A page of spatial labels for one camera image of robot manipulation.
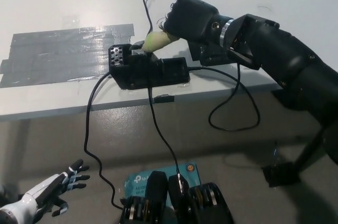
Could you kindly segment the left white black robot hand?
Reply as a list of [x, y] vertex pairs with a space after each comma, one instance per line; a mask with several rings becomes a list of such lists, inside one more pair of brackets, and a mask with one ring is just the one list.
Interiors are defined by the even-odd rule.
[[88, 180], [90, 176], [83, 175], [82, 172], [88, 169], [89, 166], [84, 165], [83, 160], [79, 159], [62, 173], [55, 174], [40, 183], [39, 188], [31, 193], [37, 204], [34, 221], [37, 222], [44, 214], [52, 212], [54, 206], [58, 209], [52, 212], [53, 217], [66, 213], [69, 208], [68, 203], [60, 196], [74, 189], [85, 188], [86, 184], [83, 181]]

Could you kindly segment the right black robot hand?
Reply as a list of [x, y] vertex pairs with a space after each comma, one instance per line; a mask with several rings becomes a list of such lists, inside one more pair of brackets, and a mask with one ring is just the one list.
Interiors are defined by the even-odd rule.
[[162, 29], [189, 42], [223, 46], [232, 21], [233, 18], [221, 15], [216, 7], [202, 0], [175, 0]]

